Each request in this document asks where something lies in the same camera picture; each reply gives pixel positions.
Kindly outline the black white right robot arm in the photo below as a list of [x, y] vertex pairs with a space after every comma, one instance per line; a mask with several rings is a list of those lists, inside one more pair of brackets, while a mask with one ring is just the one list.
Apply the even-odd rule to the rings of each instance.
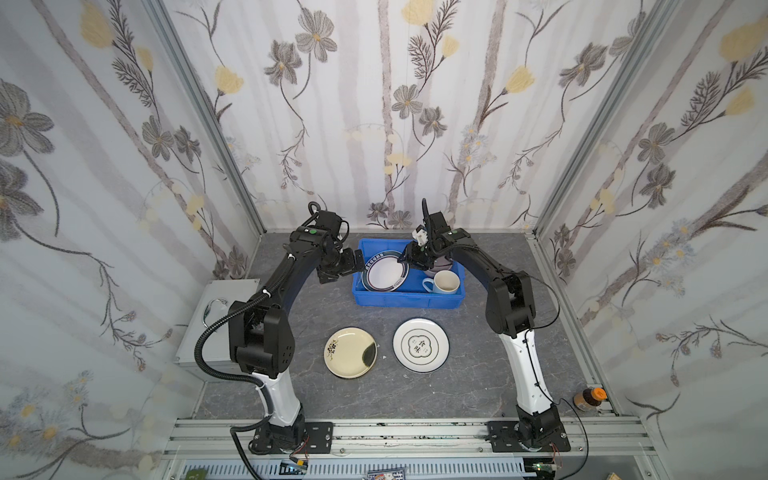
[[502, 341], [515, 382], [517, 441], [529, 451], [546, 447], [569, 451], [558, 406], [548, 391], [538, 360], [530, 276], [496, 261], [465, 230], [452, 229], [432, 217], [413, 232], [413, 241], [398, 261], [426, 271], [440, 257], [458, 262], [486, 290], [486, 322]]

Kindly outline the cream ceramic mug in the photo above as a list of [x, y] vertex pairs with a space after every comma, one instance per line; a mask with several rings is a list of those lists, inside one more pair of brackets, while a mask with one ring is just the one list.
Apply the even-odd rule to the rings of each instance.
[[461, 287], [460, 277], [451, 270], [437, 272], [422, 281], [422, 287], [431, 294], [455, 294]]

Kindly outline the blue plastic bin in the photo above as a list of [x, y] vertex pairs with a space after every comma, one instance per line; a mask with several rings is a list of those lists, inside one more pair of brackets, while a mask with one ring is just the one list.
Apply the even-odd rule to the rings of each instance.
[[[401, 254], [410, 240], [392, 238], [363, 238], [358, 243], [365, 263], [375, 254], [395, 250]], [[453, 263], [450, 269], [461, 279], [461, 287], [455, 294], [442, 295], [428, 293], [422, 287], [422, 281], [428, 276], [425, 271], [410, 267], [405, 283], [393, 292], [379, 293], [366, 290], [362, 285], [362, 272], [353, 275], [353, 295], [360, 306], [391, 308], [456, 309], [466, 297], [464, 286], [465, 268], [460, 263]]]

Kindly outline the white plate black pattern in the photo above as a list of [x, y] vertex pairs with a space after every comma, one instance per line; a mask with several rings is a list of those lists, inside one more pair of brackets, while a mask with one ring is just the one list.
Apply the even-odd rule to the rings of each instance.
[[426, 318], [412, 318], [394, 332], [392, 347], [399, 363], [416, 373], [440, 369], [450, 354], [450, 340], [445, 330]]

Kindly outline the green rimmed white plate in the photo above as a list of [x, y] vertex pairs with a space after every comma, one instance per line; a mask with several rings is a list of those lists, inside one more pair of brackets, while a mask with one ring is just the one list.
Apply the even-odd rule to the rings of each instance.
[[372, 292], [386, 293], [397, 290], [405, 283], [410, 272], [407, 263], [399, 261], [401, 253], [386, 250], [373, 255], [362, 274], [363, 287]]

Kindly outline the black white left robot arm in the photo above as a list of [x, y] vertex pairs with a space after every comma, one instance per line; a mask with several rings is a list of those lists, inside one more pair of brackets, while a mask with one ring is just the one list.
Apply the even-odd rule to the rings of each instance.
[[257, 455], [292, 452], [305, 442], [303, 406], [289, 372], [296, 343], [290, 310], [310, 274], [322, 284], [363, 269], [362, 252], [344, 246], [348, 223], [315, 220], [297, 227], [283, 245], [285, 255], [274, 273], [229, 321], [230, 358], [258, 382], [265, 419], [254, 427], [248, 449]]

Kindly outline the lilac ceramic bowl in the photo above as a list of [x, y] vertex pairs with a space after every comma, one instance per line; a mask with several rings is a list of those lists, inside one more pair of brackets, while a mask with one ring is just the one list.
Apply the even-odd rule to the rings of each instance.
[[445, 256], [439, 257], [434, 261], [433, 266], [425, 272], [425, 274], [433, 278], [439, 272], [450, 270], [453, 266], [453, 261]]

